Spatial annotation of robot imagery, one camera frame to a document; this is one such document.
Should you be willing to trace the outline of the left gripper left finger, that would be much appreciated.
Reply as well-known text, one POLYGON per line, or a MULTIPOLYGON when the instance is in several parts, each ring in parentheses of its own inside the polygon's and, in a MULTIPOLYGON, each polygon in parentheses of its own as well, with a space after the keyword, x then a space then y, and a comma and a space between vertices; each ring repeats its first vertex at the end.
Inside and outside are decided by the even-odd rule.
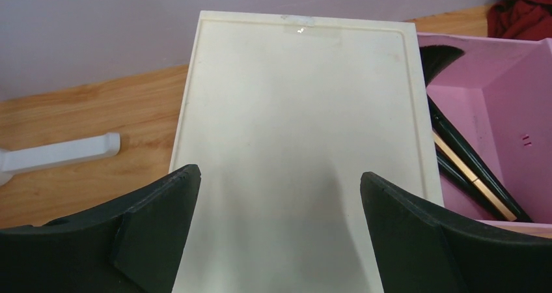
POLYGON ((1 230, 2 292, 170 292, 201 182, 185 165, 41 226, 1 230))

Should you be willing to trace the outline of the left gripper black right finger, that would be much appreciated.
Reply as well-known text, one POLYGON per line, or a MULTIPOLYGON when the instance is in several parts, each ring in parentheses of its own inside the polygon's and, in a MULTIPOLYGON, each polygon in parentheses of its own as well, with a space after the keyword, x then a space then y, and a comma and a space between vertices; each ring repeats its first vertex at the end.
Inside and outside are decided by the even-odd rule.
POLYGON ((550 292, 551 240, 500 229, 365 172, 361 200, 385 292, 550 292))

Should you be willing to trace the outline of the thin gold brush handle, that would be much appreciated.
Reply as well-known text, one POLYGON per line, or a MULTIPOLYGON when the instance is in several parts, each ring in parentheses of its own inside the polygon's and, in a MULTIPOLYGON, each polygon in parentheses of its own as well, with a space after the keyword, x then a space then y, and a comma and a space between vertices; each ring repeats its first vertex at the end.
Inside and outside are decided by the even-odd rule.
POLYGON ((479 179, 479 177, 462 161, 462 159, 442 140, 438 134, 433 131, 435 145, 439 151, 445 156, 446 161, 451 163, 463 177, 476 188, 485 198, 496 208, 502 216, 509 221, 515 221, 518 217, 507 207, 507 205, 496 196, 492 190, 479 179))

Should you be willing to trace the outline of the black fan makeup brush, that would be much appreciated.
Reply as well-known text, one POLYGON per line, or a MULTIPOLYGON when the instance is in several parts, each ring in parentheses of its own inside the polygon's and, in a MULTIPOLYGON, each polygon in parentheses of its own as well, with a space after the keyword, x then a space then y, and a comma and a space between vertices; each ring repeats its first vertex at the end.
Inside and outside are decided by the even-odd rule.
MULTIPOLYGON (((421 46, 419 51, 426 90, 432 86, 432 83, 440 74, 466 54, 466 51, 461 48, 445 44, 421 46)), ((460 115, 452 117, 452 111, 445 109, 444 101, 439 103, 430 93, 428 93, 427 99, 433 131, 513 211, 517 219, 510 222, 534 223, 533 218, 516 201, 485 159, 478 153, 475 145, 466 136, 466 131, 462 131, 461 126, 458 125, 459 121, 454 120, 455 117, 460 119, 460 115)))

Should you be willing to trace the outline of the white mini drawer cabinet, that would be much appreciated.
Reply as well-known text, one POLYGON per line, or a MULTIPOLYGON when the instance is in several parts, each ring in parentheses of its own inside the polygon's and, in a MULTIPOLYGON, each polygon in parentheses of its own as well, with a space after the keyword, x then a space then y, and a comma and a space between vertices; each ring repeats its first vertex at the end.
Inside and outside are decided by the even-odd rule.
POLYGON ((362 174, 443 202, 416 26, 203 10, 170 168, 190 163, 175 292, 381 292, 362 174))

